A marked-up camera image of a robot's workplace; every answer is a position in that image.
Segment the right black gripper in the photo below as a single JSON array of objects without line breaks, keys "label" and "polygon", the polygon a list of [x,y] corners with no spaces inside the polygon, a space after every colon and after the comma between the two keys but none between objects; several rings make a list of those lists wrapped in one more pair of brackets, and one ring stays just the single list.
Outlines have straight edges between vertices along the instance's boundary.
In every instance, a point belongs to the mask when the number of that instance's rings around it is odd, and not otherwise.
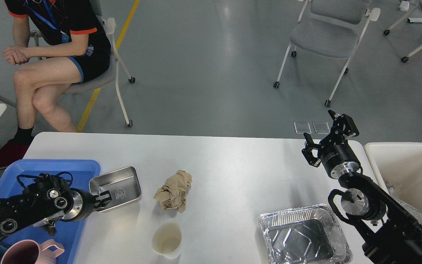
[{"label": "right black gripper", "polygon": [[[339,115],[333,110],[328,110],[328,113],[333,119],[328,143],[315,144],[311,135],[304,132],[305,147],[301,152],[309,165],[319,167],[321,164],[330,178],[339,179],[343,174],[358,172],[361,168],[360,161],[347,143],[360,133],[352,117]],[[318,151],[318,157],[313,155],[314,149]]]}]

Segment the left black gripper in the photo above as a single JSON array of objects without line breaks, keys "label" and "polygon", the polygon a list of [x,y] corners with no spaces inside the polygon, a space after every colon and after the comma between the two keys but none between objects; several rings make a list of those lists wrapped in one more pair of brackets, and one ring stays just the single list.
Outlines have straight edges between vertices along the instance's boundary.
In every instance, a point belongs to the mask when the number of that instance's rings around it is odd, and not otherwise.
[{"label": "left black gripper", "polygon": [[64,214],[62,221],[82,221],[92,212],[102,212],[109,209],[112,196],[109,190],[100,192],[98,195],[92,195],[90,192],[71,188],[69,190],[73,199],[72,209]]}]

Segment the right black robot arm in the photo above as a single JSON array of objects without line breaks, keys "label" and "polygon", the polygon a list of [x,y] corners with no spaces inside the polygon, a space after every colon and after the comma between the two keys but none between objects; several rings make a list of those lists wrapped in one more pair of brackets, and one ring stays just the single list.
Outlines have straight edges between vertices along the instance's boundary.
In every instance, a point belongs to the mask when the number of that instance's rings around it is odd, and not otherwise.
[{"label": "right black robot arm", "polygon": [[344,191],[334,189],[328,202],[335,215],[355,227],[364,240],[364,255],[374,264],[422,264],[422,225],[370,177],[348,139],[359,131],[352,117],[328,110],[333,125],[326,137],[315,143],[304,133],[301,151],[307,162],[323,165]]}]

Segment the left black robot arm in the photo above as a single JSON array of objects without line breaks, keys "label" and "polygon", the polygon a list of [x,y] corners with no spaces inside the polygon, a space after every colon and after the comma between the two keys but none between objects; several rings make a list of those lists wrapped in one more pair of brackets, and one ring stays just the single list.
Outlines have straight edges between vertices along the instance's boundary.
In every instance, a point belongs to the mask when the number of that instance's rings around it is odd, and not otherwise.
[{"label": "left black robot arm", "polygon": [[0,198],[0,241],[31,225],[54,236],[57,221],[81,221],[110,204],[109,191],[94,195],[72,188],[73,177],[65,179],[63,174],[17,176],[22,194]]}]

